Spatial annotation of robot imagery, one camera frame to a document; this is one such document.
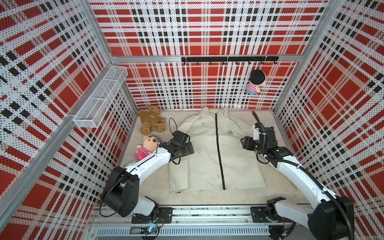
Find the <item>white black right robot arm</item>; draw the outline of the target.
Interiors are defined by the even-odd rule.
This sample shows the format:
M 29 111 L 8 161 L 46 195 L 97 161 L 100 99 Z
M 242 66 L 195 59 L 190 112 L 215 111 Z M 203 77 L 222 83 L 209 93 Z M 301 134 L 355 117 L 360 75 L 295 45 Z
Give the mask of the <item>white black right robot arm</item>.
M 293 225 L 307 228 L 317 240 L 355 238 L 354 206 L 345 196 L 338 196 L 306 170 L 286 147 L 280 147 L 273 127 L 265 127 L 256 112 L 253 136 L 241 139 L 242 147 L 256 153 L 259 163 L 271 164 L 302 192 L 310 207 L 294 204 L 284 197 L 267 201 L 265 218 L 276 223 L 289 219 Z

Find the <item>cream white zip jacket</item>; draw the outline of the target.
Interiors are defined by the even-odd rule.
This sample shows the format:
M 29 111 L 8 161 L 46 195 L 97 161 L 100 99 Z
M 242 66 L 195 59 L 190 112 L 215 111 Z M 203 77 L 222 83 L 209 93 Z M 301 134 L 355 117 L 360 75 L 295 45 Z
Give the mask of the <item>cream white zip jacket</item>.
M 190 136 L 194 153 L 169 165 L 171 193 L 246 190 L 266 187 L 253 151 L 241 138 L 252 135 L 250 124 L 227 108 L 203 108 L 185 120 L 179 131 Z

